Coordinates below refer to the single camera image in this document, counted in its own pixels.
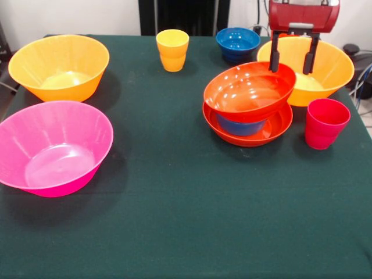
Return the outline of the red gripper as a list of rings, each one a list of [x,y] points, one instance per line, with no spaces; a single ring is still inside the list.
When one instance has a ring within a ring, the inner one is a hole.
[[[309,51],[305,55],[303,74],[313,73],[314,59],[320,41],[319,33],[330,33],[336,24],[340,1],[270,1],[269,26],[273,30],[269,70],[278,70],[280,53],[278,39],[280,32],[291,29],[310,30],[303,35],[312,38]]]

